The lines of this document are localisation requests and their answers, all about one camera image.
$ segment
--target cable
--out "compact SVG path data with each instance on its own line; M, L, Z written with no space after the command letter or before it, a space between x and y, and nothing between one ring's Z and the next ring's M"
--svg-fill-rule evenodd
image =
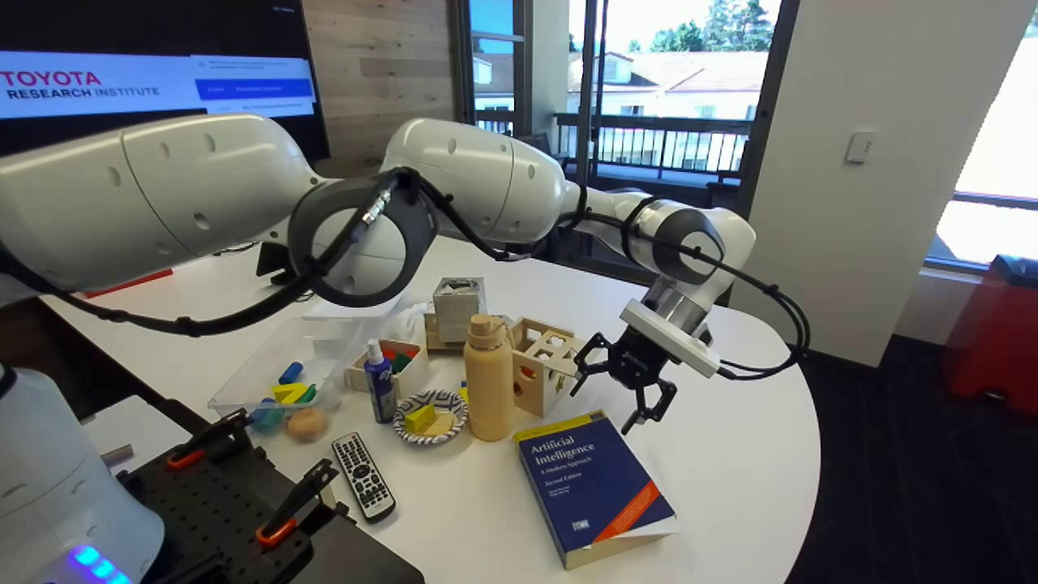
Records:
M453 212L453 198L440 196L430 183L423 183L414 170L395 170L384 172L380 177L380 184L388 184L392 177L401 177L405 184L419 188L477 250L484 250L485 257L498 259L498 263L515 263L522 259L522 252L515 250L497 250L491 243L485 243L456 212ZM195 322L195 319L148 319L148 313L134 313L134 311L118 311L118 309L102 309L94 302L77 298L72 290L62 290L56 281L47 281L46 276L32 273L27 263L19 263L7 246L0 246L0 273L19 279L21 284L41 291L41 296L56 296L63 304L86 311L99 322L116 322L116 324L136 324L136 329L148 329L148 332L162 332L162 333L181 333L181 337L211 337L211 333L227 333L227 332L241 332L249 329L257 322L264 322L270 313L288 309L291 302L303 298L303 296L321 296L330 302L340 302L340 296L330 296L326 284L321 281L334 263L364 237L365 225L358 220L364 215L357 212L352 220L348 220L348 226L334 237L334 243L316 257L307 259L302 273L291 273L291 279L282 281L282 290L274 290L271 296L264 296L261 302L241 309L233 313L224 319L211 319L211 322ZM357 304L374 304L382 302L382 296L364 296L357 298Z
M611 220L611 217L602 217L602 215L588 215L588 220L601 220L601 225L615 226L615 220ZM774 377L774 373L780 373L780 370L789 370L789 366L793 366L793 362L800 362L800 360L807 356L807 348L810 348L810 322L807 322L805 309L800 309L793 298L789 298L778 284L769 284L769 281L762 281L762 279L754 279L754 276L749 276L749 273L743 273L743 270L736 270L736 265L727 265L722 259L706 257L701 246L661 243L661 240L653 240L653 237L646 237L646 232L637 232L637 231L627 231L627 237L646 240L646 243L653 243L653 246L675 250L675 252L680 252L680 257L710 263L712 270L722 270L722 273L743 279L744 284L753 284L753 290L757 290L762 296L769 296L769 298L789 313L789 322L793 324L793 343L789 348L789 356L786 356L780 362L774 362L774 366L753 366L753 362L721 360L722 366L715 370L715 377L722 377L722 379L764 379L764 377Z
M490 240L484 240L456 212L453 212L453 198L436 191L430 183L423 183L423 176L419 176L414 170L395 170L400 177L411 183L460 232L464 240L469 240L478 252L485 252L497 263L515 263L522 259L522 252L503 246L497 250Z

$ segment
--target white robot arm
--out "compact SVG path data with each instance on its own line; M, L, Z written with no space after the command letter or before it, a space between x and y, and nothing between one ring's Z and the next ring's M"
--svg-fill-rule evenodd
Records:
M715 263L740 270L754 243L743 217L643 191L588 188L580 198L546 153L447 119L400 126L370 188L314 176L291 136L261 116L181 116L0 158L0 279L9 273L36 291L110 284L257 240L288 217L295 291L374 304L408 284L436 225L491 246L528 246L569 215L658 276L620 313L653 362L608 373L636 388L658 383L663 360L715 373L721 360L697 333L733 281Z

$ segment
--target remote control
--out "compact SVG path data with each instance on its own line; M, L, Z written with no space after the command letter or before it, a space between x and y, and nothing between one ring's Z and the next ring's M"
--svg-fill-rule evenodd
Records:
M330 457L344 470L364 523L380 523L395 509L395 496L357 432L336 439Z

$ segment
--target sign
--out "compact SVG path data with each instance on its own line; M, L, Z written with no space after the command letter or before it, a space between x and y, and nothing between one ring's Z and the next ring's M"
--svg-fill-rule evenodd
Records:
M303 59L0 52L0 119L207 111L310 116Z

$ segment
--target television screen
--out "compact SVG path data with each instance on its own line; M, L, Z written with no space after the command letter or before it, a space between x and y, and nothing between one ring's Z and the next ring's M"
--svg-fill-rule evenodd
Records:
M310 116L303 59L0 52L0 119L96 112Z
M0 154L181 112L261 112L325 158L298 4L2 0Z

